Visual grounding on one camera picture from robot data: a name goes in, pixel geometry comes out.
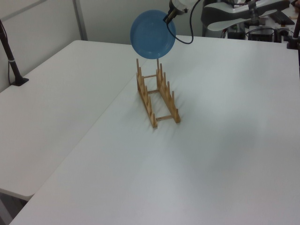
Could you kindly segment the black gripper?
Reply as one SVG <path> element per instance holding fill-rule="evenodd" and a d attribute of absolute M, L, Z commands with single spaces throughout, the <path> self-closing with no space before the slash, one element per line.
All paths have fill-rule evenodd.
<path fill-rule="evenodd" d="M 165 23 L 169 23 L 176 16 L 176 9 L 170 9 L 168 14 L 163 18 Z"/>

